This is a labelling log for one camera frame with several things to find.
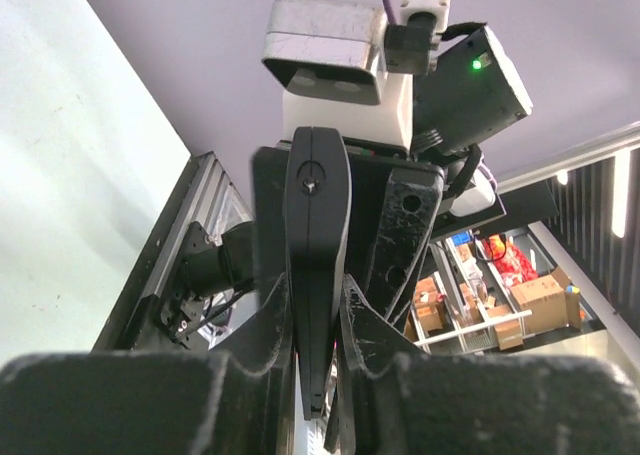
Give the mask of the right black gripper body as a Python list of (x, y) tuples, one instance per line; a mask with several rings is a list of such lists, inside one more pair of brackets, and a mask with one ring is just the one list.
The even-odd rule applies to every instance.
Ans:
[(420, 170), (426, 167), (440, 167), (430, 163), (421, 164), (384, 156), (349, 152), (347, 155), (351, 170), (352, 201), (344, 276), (351, 275), (363, 291), (365, 272), (369, 266), (387, 176), (393, 168)]

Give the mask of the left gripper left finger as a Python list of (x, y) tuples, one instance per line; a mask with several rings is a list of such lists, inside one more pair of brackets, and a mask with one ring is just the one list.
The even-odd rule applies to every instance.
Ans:
[(289, 454), (293, 324), (285, 277), (211, 351), (35, 354), (1, 372), (5, 454)]

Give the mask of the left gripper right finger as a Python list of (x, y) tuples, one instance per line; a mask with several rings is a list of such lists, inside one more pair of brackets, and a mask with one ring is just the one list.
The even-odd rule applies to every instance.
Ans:
[(616, 365), (430, 355), (346, 277), (325, 448), (340, 454), (635, 454), (639, 393)]

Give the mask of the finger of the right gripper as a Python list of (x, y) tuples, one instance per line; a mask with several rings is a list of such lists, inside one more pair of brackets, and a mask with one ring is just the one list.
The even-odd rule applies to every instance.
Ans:
[(407, 321), (443, 191), (443, 171), (436, 167), (393, 168), (385, 181), (363, 292), (398, 331)]
[(286, 270), (283, 200), (288, 156), (287, 151), (261, 147), (252, 158), (254, 271), (260, 305)]

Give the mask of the black remote control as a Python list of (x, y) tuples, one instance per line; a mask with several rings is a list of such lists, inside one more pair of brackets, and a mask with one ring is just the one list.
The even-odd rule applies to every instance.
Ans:
[(286, 272), (292, 299), (304, 419), (322, 415), (342, 294), (352, 182), (335, 129), (300, 127), (289, 152)]

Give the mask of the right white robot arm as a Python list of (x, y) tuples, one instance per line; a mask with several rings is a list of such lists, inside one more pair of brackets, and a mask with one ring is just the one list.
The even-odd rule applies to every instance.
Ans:
[(351, 277), (369, 305), (402, 328), (427, 248), (469, 216), (454, 206), (481, 160), (480, 144), (531, 112), (519, 75), (489, 27), (465, 22), (442, 35), (449, 48), (427, 74), (405, 74), (431, 39), (428, 20), (387, 28), (370, 53), (391, 57), (389, 83), (412, 89), (413, 136), (396, 142), (371, 105), (357, 102), (369, 77), (318, 48), (303, 54), (287, 34), (265, 66), (286, 90), (311, 103), (287, 149), (253, 159), (259, 280), (284, 275), (293, 327), (303, 343), (335, 332), (343, 282)]

